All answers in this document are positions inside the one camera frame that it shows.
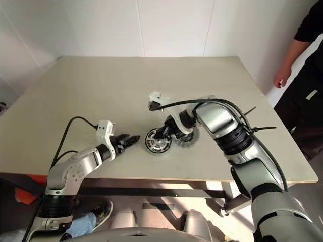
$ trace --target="table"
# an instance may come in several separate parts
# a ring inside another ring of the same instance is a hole
[[[203,129],[198,142],[190,148],[173,144],[163,155],[146,151],[146,133],[161,127],[167,116],[166,112],[148,110],[152,91],[161,91],[173,101],[214,94],[243,111],[256,106],[247,117],[252,126],[277,127],[258,132],[257,136],[277,159],[287,182],[318,181],[237,57],[62,57],[0,117],[0,171],[46,175],[67,122],[79,115],[93,123],[100,119],[115,122],[115,135],[142,137],[89,178],[233,181],[222,151]],[[95,144],[95,131],[76,121],[62,152]]]

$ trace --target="shoe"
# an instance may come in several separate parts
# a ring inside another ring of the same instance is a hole
[[[95,231],[104,222],[107,221],[107,219],[110,217],[112,213],[112,209],[113,209],[113,203],[109,200],[100,204],[99,206],[97,206],[91,211],[96,217],[96,225],[92,230],[92,232]]]

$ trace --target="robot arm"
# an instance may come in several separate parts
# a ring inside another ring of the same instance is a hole
[[[150,110],[158,109],[158,100],[150,102]],[[155,138],[165,130],[192,128],[200,123],[221,148],[231,164],[231,174],[239,191],[252,199],[252,217],[256,227],[255,241],[323,241],[323,233],[312,223],[300,203],[283,190],[283,179],[270,153],[230,106],[219,103],[190,104],[185,111],[168,117]]]
[[[96,133],[99,145],[80,151],[50,169],[39,213],[33,221],[27,241],[48,238],[63,241],[70,238],[65,232],[72,223],[75,196],[84,178],[103,162],[114,160],[140,138],[129,135],[114,137],[113,132],[114,124],[101,120]]]

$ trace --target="floor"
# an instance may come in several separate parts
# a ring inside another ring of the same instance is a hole
[[[315,160],[310,161],[312,168],[317,173],[320,181],[316,184],[298,184],[290,188],[290,192],[303,204],[305,210],[313,222],[323,230],[323,154]],[[203,188],[221,189],[220,183],[190,183],[176,184],[150,181],[116,182],[110,184],[112,187],[155,187],[170,189],[191,189]],[[231,184],[234,196],[238,194],[237,188]],[[0,183],[0,233],[24,228],[27,226],[35,204],[29,206],[17,203],[14,198],[14,188],[8,184]],[[238,213],[220,217],[215,211],[219,209],[219,199],[217,203],[212,199],[204,198],[173,198],[173,197],[128,197],[128,196],[80,196],[80,206],[75,209],[74,217],[90,211],[102,200],[110,199],[114,203],[115,214],[125,208],[131,208],[137,216],[137,223],[141,227],[162,227],[170,229],[180,229],[181,216],[185,211],[195,209],[200,211],[207,219],[213,238],[218,241],[234,240],[240,242],[253,241],[252,231],[254,230],[251,218],[250,206],[240,210]],[[143,209],[143,204],[168,204],[169,209],[158,209],[149,207]],[[108,220],[98,231],[109,228]]]

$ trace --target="black cable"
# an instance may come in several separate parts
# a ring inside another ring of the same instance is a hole
[[[56,163],[58,162],[58,160],[59,160],[59,159],[61,159],[64,155],[66,155],[66,154],[67,154],[67,153],[69,153],[69,152],[74,152],[74,150],[73,150],[73,151],[64,152],[62,155],[60,155],[60,156],[59,156],[59,153],[60,153],[61,148],[62,148],[62,146],[63,146],[64,140],[65,140],[65,138],[66,138],[67,132],[68,132],[68,130],[69,130],[69,128],[70,128],[70,126],[71,126],[72,122],[73,122],[74,120],[76,120],[76,119],[81,119],[81,120],[85,121],[87,124],[89,124],[90,126],[92,126],[92,127],[93,127],[93,128],[95,128],[95,129],[97,129],[97,127],[98,127],[98,125],[94,125],[94,124],[92,124],[92,123],[91,123],[90,121],[88,121],[86,118],[83,118],[83,117],[80,117],[80,116],[76,116],[76,117],[71,118],[71,120],[70,120],[70,121],[67,123],[67,125],[66,125],[65,131],[64,131],[63,136],[62,136],[62,138],[61,138],[61,142],[60,142],[60,144],[59,144],[59,146],[58,146],[58,148],[57,148],[57,151],[56,151],[56,153],[55,153],[55,156],[54,156],[54,158],[53,158],[53,160],[52,160],[52,163],[51,163],[51,165],[50,165],[50,169],[52,169],[52,168],[56,165]],[[44,186],[44,192],[43,192],[43,194],[45,193],[46,186],[47,186],[47,183],[46,183],[46,184],[45,184],[45,186]],[[38,211],[39,211],[39,208],[40,208],[40,205],[41,205],[41,203],[42,203],[42,200],[43,200],[43,195],[39,198],[39,201],[38,201],[38,204],[37,204],[37,206],[36,206],[36,209],[34,210],[34,213],[33,213],[33,215],[32,215],[32,218],[31,218],[31,220],[30,220],[30,222],[29,222],[29,224],[28,224],[28,227],[27,227],[27,229],[26,229],[25,235],[24,235],[24,237],[23,237],[23,239],[22,239],[22,241],[23,241],[23,242],[26,242],[26,240],[27,240],[27,236],[28,236],[28,234],[29,234],[29,232],[30,232],[30,229],[31,229],[31,226],[32,226],[32,224],[33,224],[33,222],[34,222],[34,220],[35,220],[35,217],[36,217],[36,215],[37,215],[37,213],[38,213]]]
[[[57,161],[59,161],[64,155],[68,154],[68,153],[77,153],[76,150],[69,150],[69,151],[66,151],[64,152],[63,154],[61,154],[58,158],[57,158]]]
[[[159,107],[154,107],[154,108],[151,108],[150,111],[156,111],[156,110],[161,110],[161,109],[164,109],[164,108],[168,108],[168,107],[173,107],[173,106],[178,106],[178,105],[183,105],[183,104],[190,104],[190,103],[216,103],[216,104],[219,104],[219,105],[222,105],[224,107],[226,107],[225,105],[223,105],[223,103],[233,107],[239,114],[240,114],[240,117],[236,117],[237,120],[240,120],[241,118],[243,119],[243,121],[245,122],[245,128],[247,129],[247,131],[250,133],[250,135],[256,140],[259,142],[260,146],[264,149],[264,151],[268,154],[268,156],[272,159],[279,175],[281,176],[282,178],[282,182],[283,182],[283,186],[284,186],[284,190],[287,192],[288,191],[288,186],[287,186],[287,182],[286,182],[286,178],[285,178],[285,175],[283,174],[283,171],[281,169],[281,167],[279,166],[278,162],[276,161],[276,159],[274,158],[274,156],[270,153],[270,151],[267,149],[267,147],[254,135],[254,132],[256,130],[254,130],[248,119],[246,118],[246,115],[242,112],[242,110],[236,106],[234,103],[230,102],[230,101],[227,101],[227,100],[224,100],[224,99],[217,99],[217,98],[213,98],[213,99],[193,99],[193,100],[186,100],[186,101],[179,101],[179,102],[173,102],[173,103],[170,103],[170,104],[167,104],[167,105],[164,105],[164,106],[159,106]]]

